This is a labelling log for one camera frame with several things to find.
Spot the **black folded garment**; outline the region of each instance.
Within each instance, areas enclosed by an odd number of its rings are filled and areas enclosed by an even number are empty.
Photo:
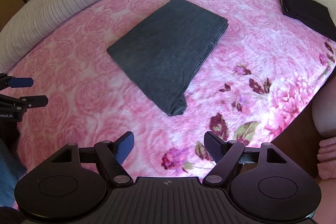
[[[227,26],[219,15],[186,0],[171,0],[107,52],[163,112],[181,115],[184,92]]]
[[[336,41],[336,27],[328,8],[313,0],[280,0],[283,14],[300,20],[325,37]]]

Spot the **wooden floor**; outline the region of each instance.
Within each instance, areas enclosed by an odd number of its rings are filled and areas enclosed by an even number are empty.
[[[310,102],[272,143],[309,175],[316,178],[318,175],[316,156],[322,137],[315,128],[311,116],[311,104]]]

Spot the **rose pattern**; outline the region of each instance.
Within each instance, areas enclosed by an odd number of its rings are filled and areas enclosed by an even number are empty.
[[[278,0],[189,0],[226,17],[229,27],[185,92],[185,113],[168,117],[106,52],[168,1],[101,0],[9,71],[35,83],[3,94],[49,98],[18,123],[17,152],[28,170],[68,142],[92,146],[131,130],[135,147],[124,167],[134,179],[202,178],[214,166],[203,144],[206,131],[253,147],[271,141],[335,67],[335,43],[283,16]]]

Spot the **pink ruffled garment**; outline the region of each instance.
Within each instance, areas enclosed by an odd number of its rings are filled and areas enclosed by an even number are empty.
[[[137,176],[204,177],[214,166],[208,130],[259,147],[278,136],[334,68],[334,44],[282,14],[279,0],[188,0],[229,27],[185,92],[187,109],[168,117],[107,54],[108,46],[169,0],[101,0],[41,41],[10,74],[32,77],[14,97],[46,95],[18,124],[18,155],[31,170],[66,143],[93,146],[130,130],[124,163]]]
[[[320,141],[317,159],[321,179],[336,178],[336,137]]]

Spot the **metal screw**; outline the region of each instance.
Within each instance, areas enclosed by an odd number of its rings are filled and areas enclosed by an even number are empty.
[[[131,179],[129,176],[125,176],[125,175],[118,175],[118,176],[115,176],[113,178],[113,180],[116,182],[116,183],[126,183],[126,182],[129,182]]]
[[[211,176],[207,176],[205,180],[209,183],[220,183],[222,181],[222,178],[217,175],[211,175]]]

